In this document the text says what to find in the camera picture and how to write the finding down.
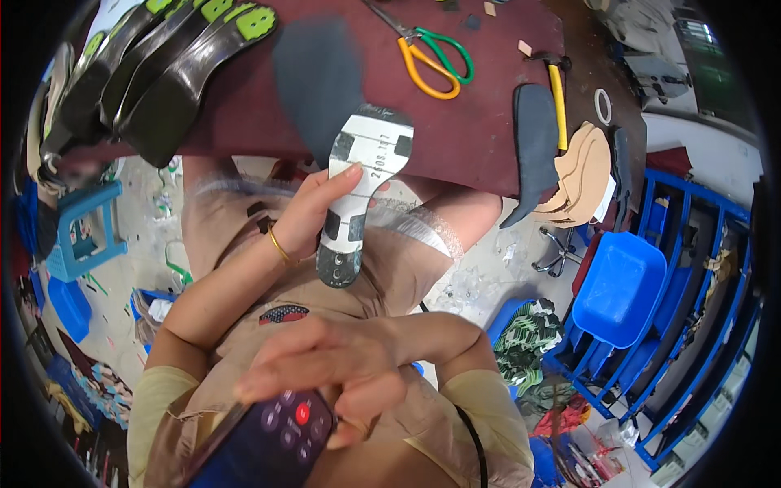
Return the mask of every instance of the scissors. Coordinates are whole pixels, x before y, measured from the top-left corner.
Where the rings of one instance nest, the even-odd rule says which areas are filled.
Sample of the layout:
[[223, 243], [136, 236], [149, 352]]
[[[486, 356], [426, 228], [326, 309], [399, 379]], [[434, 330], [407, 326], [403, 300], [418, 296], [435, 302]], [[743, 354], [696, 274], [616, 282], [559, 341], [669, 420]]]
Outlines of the scissors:
[[[396, 32], [399, 33], [401, 36], [396, 40], [398, 47], [401, 49], [401, 55], [404, 57], [404, 64], [407, 66], [407, 71], [409, 72], [409, 77], [412, 78], [412, 81], [415, 83], [415, 85], [418, 86], [421, 90], [423, 90], [424, 93], [428, 94], [431, 97], [438, 98], [440, 100], [450, 100], [452, 98], [455, 98], [458, 96], [459, 93], [461, 93], [461, 85], [467, 84], [475, 76], [475, 65], [472, 62], [472, 58], [469, 56], [469, 53], [466, 51], [464, 46], [462, 46], [458, 41], [455, 39], [452, 39], [451, 37], [444, 36], [442, 34], [437, 34], [436, 32], [432, 32], [430, 30], [423, 29], [422, 27], [415, 27], [415, 29], [408, 29], [404, 26], [399, 20], [395, 19], [393, 16], [382, 10], [377, 5], [374, 5], [369, 0], [362, 0], [366, 6], [368, 6], [375, 14], [377, 14], [382, 20], [384, 20], [389, 26], [393, 28]], [[425, 42], [426, 45], [428, 45], [432, 51], [434, 51], [434, 54], [437, 55], [437, 58], [442, 63], [444, 68], [438, 64], [436, 64], [431, 58], [423, 54], [423, 52], [420, 51], [413, 43], [412, 41], [419, 37], [421, 41]], [[453, 65], [450, 63], [450, 60], [448, 57], [442, 52], [442, 49], [437, 45], [435, 41], [442, 41], [444, 43], [450, 44], [453, 46], [456, 51], [461, 55], [461, 57], [464, 59], [464, 63], [466, 64], [466, 75], [461, 76], [458, 74], [458, 71], [455, 70]], [[415, 68], [415, 60], [412, 58], [417, 58], [420, 61], [422, 61], [424, 64], [426, 64], [429, 68], [433, 69], [443, 77], [447, 78], [450, 82], [450, 85], [453, 87], [452, 90], [448, 92], [441, 92], [434, 90], [432, 87], [426, 84], [425, 81], [420, 77], [418, 74], [418, 70]]]

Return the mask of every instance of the hammer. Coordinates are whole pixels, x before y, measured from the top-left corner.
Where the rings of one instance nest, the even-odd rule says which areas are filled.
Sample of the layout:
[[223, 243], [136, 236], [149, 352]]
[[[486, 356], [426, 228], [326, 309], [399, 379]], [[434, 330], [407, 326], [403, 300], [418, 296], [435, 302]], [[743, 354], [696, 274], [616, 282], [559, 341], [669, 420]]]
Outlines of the hammer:
[[558, 56], [552, 52], [542, 51], [533, 56], [524, 58], [524, 61], [536, 61], [542, 59], [547, 65], [548, 74], [551, 76], [551, 90], [553, 102], [556, 104], [556, 122], [558, 123], [558, 148], [567, 150], [567, 118], [564, 113], [564, 90], [562, 89], [562, 76], [558, 72], [561, 68], [565, 73], [572, 68], [572, 60], [568, 56]]

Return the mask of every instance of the yellow sleeve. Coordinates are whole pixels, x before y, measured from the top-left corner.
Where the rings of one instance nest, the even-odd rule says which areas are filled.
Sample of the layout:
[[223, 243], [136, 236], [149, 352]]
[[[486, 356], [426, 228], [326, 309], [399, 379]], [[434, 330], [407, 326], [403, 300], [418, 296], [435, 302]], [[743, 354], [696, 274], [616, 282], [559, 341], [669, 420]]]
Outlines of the yellow sleeve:
[[534, 469], [526, 424], [499, 373], [487, 369], [463, 372], [445, 383], [440, 394], [469, 413], [483, 449]]
[[133, 407], [127, 424], [127, 471], [130, 488], [144, 484], [149, 451], [157, 427], [168, 406], [198, 381], [172, 366], [156, 366], [144, 371], [133, 391]]

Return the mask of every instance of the yellow hammer handle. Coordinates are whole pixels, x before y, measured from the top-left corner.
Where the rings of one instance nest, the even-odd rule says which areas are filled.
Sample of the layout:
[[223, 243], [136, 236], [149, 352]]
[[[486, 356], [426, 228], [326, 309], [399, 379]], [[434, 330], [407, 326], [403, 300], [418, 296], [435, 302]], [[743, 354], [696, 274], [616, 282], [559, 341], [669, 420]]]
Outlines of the yellow hammer handle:
[[556, 104], [556, 122], [558, 123], [558, 148], [567, 150], [567, 116], [564, 113], [564, 90], [562, 89], [562, 77], [555, 64], [547, 65], [547, 71], [551, 75], [551, 91], [553, 102]]
[[[398, 47], [401, 49], [401, 55], [404, 57], [404, 64], [407, 66], [407, 71], [409, 72], [409, 77], [412, 78], [412, 82], [415, 83], [418, 88], [423, 90], [423, 93], [429, 95], [430, 97], [439, 98], [440, 100], [450, 100], [452, 98], [456, 98], [459, 93], [461, 93], [461, 84], [458, 82], [458, 79], [454, 77], [449, 71], [447, 71], [442, 66], [439, 66], [434, 61], [432, 61], [428, 56], [423, 54], [423, 52], [420, 51], [416, 46], [414, 45], [408, 45], [407, 41], [400, 37], [396, 41], [398, 44]], [[453, 89], [450, 90], [448, 93], [442, 93], [441, 91], [436, 91], [432, 87], [426, 84], [425, 81], [423, 81], [423, 78], [420, 77], [418, 74], [418, 70], [415, 68], [415, 60], [412, 57], [416, 57], [417, 59], [420, 59], [423, 63], [425, 63], [429, 68], [433, 69], [443, 77], [447, 78], [450, 82], [450, 85], [453, 86]]]

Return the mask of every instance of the gold bracelet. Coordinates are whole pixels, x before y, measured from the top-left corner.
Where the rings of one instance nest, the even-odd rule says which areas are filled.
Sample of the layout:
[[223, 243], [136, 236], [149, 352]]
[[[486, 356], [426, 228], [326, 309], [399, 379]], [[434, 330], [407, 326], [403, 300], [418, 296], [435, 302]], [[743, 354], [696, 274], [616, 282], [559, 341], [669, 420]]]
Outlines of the gold bracelet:
[[274, 243], [274, 247], [280, 252], [280, 255], [282, 256], [282, 260], [285, 261], [286, 265], [290, 265], [290, 264], [292, 264], [293, 266], [298, 265], [298, 261], [293, 262], [291, 257], [287, 255], [287, 252], [285, 252], [284, 249], [280, 246], [280, 243], [276, 242], [276, 237], [274, 237], [274, 232], [271, 231], [272, 227], [274, 227], [274, 222], [269, 222], [268, 234], [269, 237], [271, 237], [271, 242]]

